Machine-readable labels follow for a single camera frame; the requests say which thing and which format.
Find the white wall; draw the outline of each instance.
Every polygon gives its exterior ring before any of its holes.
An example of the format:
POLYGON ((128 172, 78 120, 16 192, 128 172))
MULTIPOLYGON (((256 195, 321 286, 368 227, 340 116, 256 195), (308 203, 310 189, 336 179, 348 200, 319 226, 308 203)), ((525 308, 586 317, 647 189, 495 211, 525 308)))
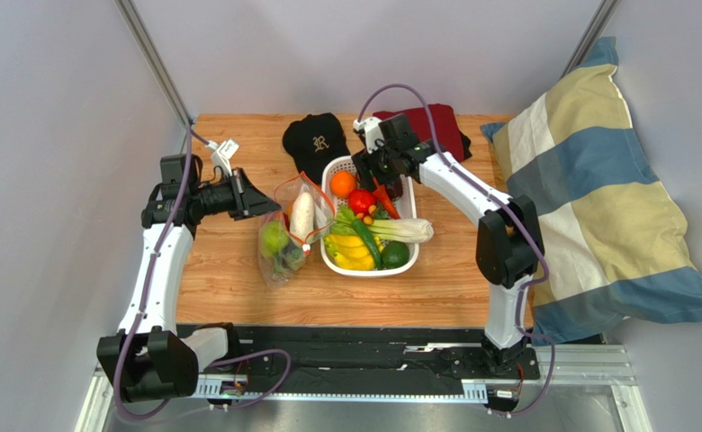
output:
MULTIPOLYGON (((599 0, 136 0, 192 115, 354 113, 404 82, 459 113, 519 113, 599 0)), ((402 90, 373 109, 414 106, 402 90)))
MULTIPOLYGON (((624 1, 605 34, 617 36, 616 82, 702 270, 702 2, 624 1)), ((702 430, 702 324, 630 319, 611 336, 627 346, 654 430, 702 430)))
POLYGON ((113 1, 0 1, 0 431, 69 431, 183 130, 113 1))

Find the tomato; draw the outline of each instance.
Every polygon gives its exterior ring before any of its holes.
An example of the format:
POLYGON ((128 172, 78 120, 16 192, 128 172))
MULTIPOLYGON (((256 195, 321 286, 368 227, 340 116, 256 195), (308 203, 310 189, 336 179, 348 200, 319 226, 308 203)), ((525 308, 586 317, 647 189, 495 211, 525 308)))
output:
POLYGON ((378 199, 364 189, 355 189, 348 194, 348 208, 354 214, 372 214, 375 212, 378 199))

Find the dark red fabric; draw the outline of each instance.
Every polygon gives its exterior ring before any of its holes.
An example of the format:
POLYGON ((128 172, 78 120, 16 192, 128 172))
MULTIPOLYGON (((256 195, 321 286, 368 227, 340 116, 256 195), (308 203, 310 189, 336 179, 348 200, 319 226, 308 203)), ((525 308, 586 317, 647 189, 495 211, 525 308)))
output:
MULTIPOLYGON (((451 106, 442 105, 441 103, 429 104, 428 108, 431 109, 431 115, 434 116, 434 125, 436 126, 436 136, 439 139, 439 144, 449 150, 458 162, 465 160, 466 155, 460 137, 460 130, 457 129, 455 111, 451 106)), ((418 134, 418 138, 424 141, 431 138, 431 128, 428 126, 426 110, 422 107, 398 112, 379 111, 374 112, 373 116, 386 120, 398 113, 404 113, 407 116, 412 129, 418 134)))

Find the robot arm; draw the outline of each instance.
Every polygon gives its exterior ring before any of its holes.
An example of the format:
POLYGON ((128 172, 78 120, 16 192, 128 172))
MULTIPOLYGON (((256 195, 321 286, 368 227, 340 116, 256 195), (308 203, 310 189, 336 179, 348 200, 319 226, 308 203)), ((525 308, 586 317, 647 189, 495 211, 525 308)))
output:
POLYGON ((241 168, 227 170, 217 183, 200 182, 202 161, 194 157, 197 169, 189 173, 188 189, 180 211, 167 233, 162 249, 149 268, 154 245, 170 217, 178 196, 183 175, 184 157, 163 157, 160 163, 162 183, 148 198, 141 214, 143 258, 136 279, 130 307, 115 336, 102 337, 96 351, 103 370, 114 382, 117 359, 123 349, 126 334, 136 314, 147 272, 151 272, 148 300, 144 317, 130 346, 121 371, 121 388, 117 391, 124 401, 151 401, 191 396, 197 379, 207 365, 230 351, 236 344, 231 325, 213 324, 197 329, 190 337, 176 336, 176 306, 181 273, 194 241, 196 227, 207 215, 227 212, 235 221, 280 209, 279 204, 258 191, 241 168))
MULTIPOLYGON (((537 259, 510 218, 495 202, 474 188, 454 170, 462 169, 447 151, 447 165, 437 154, 432 140, 421 142, 404 114, 380 121, 371 117, 355 121, 354 129, 366 149, 352 156, 362 187, 374 190, 399 176, 410 176, 443 195, 460 210, 478 230, 476 263, 490 282, 490 316, 485 336, 491 345, 490 356, 498 366, 507 364, 520 351, 524 341, 516 329, 515 312, 519 288, 532 279, 537 259)), ((535 205, 525 196, 512 199, 474 175, 463 171, 487 192, 499 198, 523 221, 535 243, 542 250, 542 236, 535 205)))

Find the striped cushion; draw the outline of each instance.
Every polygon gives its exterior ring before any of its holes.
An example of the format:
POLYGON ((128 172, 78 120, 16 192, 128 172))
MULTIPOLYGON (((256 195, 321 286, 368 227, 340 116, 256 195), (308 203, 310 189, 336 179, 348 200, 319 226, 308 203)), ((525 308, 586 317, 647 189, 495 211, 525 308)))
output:
POLYGON ((601 39, 518 117, 482 128, 510 193, 535 201, 551 277, 532 311, 556 342, 624 317, 702 321, 687 220, 649 167, 615 72, 615 39, 601 39))

